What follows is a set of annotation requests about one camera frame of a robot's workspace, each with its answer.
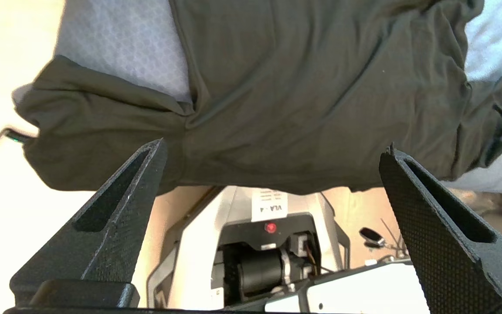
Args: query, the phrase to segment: textured black plastic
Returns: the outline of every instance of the textured black plastic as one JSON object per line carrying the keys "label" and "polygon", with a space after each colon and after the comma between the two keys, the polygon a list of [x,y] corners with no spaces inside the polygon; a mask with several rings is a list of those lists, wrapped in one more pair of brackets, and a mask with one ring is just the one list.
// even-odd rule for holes
{"label": "textured black plastic", "polygon": [[161,140],[136,151],[13,276],[15,304],[47,280],[131,282],[166,157]]}
{"label": "textured black plastic", "polygon": [[379,172],[432,314],[502,314],[502,235],[410,156]]}

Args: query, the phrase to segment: red button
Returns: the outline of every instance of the red button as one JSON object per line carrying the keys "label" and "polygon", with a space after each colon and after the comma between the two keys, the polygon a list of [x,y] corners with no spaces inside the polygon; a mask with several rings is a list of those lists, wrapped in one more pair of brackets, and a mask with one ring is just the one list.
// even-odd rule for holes
{"label": "red button", "polygon": [[267,231],[269,234],[273,234],[276,232],[276,224],[273,222],[269,222],[265,225],[265,231]]}

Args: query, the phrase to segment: floor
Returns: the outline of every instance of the floor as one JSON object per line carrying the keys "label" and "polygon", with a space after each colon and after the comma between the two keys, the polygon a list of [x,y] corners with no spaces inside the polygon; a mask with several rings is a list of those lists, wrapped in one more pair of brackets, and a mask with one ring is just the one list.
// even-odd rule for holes
{"label": "floor", "polygon": [[[36,134],[18,117],[10,92],[34,79],[52,56],[63,0],[0,0],[0,131],[13,127]],[[206,187],[179,188],[157,198],[134,284],[139,290],[159,260],[165,231],[201,197]],[[0,141],[0,312],[14,305],[8,280],[30,256],[91,196],[91,192],[48,189],[22,157],[20,145]],[[350,193],[346,188],[326,191],[337,222],[352,241],[352,266],[387,252],[370,253],[358,234],[371,227],[390,240],[382,219],[393,234],[398,226],[382,189]]]}

